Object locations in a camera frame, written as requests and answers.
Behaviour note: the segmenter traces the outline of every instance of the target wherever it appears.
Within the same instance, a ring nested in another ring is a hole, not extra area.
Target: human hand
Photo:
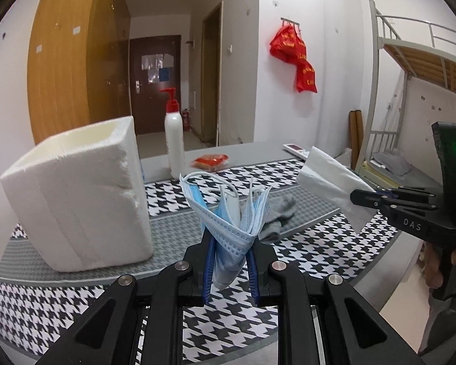
[[[456,250],[451,254],[451,263],[456,266]],[[439,288],[443,285],[443,275],[439,271],[440,255],[432,244],[424,246],[424,280],[430,288]]]

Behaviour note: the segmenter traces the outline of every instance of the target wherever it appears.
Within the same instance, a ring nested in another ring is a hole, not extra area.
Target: face mask
[[[219,204],[212,212],[203,200],[197,185],[188,180],[194,176],[208,176],[220,183]],[[270,188],[252,187],[240,216],[239,196],[228,181],[211,173],[195,172],[179,179],[182,191],[191,208],[201,219],[201,231],[209,229],[216,240],[213,284],[222,290],[237,277],[245,263],[245,255],[264,225],[264,216]]]

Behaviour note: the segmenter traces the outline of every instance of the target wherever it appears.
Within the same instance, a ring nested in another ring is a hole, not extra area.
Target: metal bed frame
[[[439,50],[436,48],[436,40],[441,40],[446,43],[451,43],[456,46],[456,42],[437,36],[434,33],[433,28],[441,28],[447,31],[451,31],[456,34],[456,30],[450,29],[446,26],[429,22],[426,20],[414,19],[403,16],[393,16],[393,15],[383,15],[375,6],[375,2],[370,0],[370,12],[371,12],[371,27],[373,35],[373,72],[372,72],[372,82],[371,82],[371,92],[370,92],[370,105],[368,108],[368,116],[365,125],[365,131],[363,136],[363,142],[360,149],[360,154],[358,156],[358,161],[356,163],[356,172],[365,178],[372,181],[379,187],[388,188],[389,184],[391,186],[398,187],[399,185],[395,183],[391,178],[382,179],[378,173],[374,174],[370,171],[369,168],[366,168],[365,161],[371,159],[373,152],[385,152],[387,150],[395,149],[399,145],[400,135],[402,131],[402,124],[404,122],[404,113],[407,104],[407,88],[409,80],[412,77],[420,78],[428,82],[433,82],[429,78],[423,78],[422,75],[416,73],[412,68],[412,65],[407,60],[405,54],[402,52],[403,48],[412,48],[413,50],[418,50],[426,53],[430,53],[433,56],[440,58],[442,63],[443,75],[444,75],[444,87],[448,90],[448,70],[446,69],[445,61],[451,61],[456,64],[456,56]],[[395,28],[390,24],[388,19],[401,19],[411,22],[424,23],[429,26],[429,34],[432,42],[432,47],[425,45],[404,41],[399,36]],[[381,22],[381,29],[383,37],[379,34],[379,25]],[[387,46],[391,46],[398,52],[398,56],[402,59],[405,65],[399,63],[402,70],[404,71],[404,86],[402,87],[402,105],[400,109],[399,121],[396,131],[392,130],[372,130],[373,119],[375,118],[375,107],[377,101],[377,91],[378,91],[378,79],[379,79],[379,70],[380,70],[380,50],[385,49]]]

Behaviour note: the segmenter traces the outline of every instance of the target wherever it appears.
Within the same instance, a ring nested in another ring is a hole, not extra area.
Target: floor
[[[167,153],[166,136],[164,132],[142,134],[137,136],[136,139],[140,159],[165,155]],[[208,148],[208,146],[201,142],[193,132],[184,132],[185,151],[202,148]]]
[[[417,265],[399,284],[380,314],[416,352],[429,316],[429,288]]]

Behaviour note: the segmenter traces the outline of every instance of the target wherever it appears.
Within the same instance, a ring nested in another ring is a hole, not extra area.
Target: metal screw
[[[328,281],[333,285],[340,285],[343,283],[343,277],[339,274],[332,274],[328,277]]]
[[[118,278],[118,284],[126,286],[132,284],[134,278],[130,274],[124,274]]]
[[[286,267],[287,267],[287,265],[285,262],[282,262],[282,261],[272,262],[272,268],[274,270],[284,270]]]
[[[177,270],[187,270],[187,269],[189,269],[189,262],[188,261],[179,261],[179,262],[175,263],[174,267]]]

